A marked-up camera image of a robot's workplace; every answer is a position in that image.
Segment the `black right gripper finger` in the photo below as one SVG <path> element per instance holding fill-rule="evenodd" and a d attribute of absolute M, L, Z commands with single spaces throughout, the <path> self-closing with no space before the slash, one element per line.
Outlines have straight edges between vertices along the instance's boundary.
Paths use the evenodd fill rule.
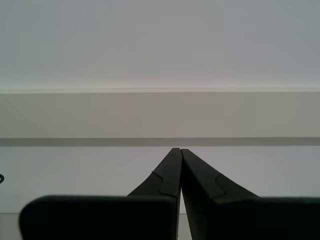
<path fill-rule="evenodd" d="M 49 195 L 19 215 L 24 240 L 175 240 L 182 152 L 173 148 L 127 196 Z"/>
<path fill-rule="evenodd" d="M 182 149 L 181 187 L 194 240 L 318 240 L 320 200 L 259 197 Z"/>

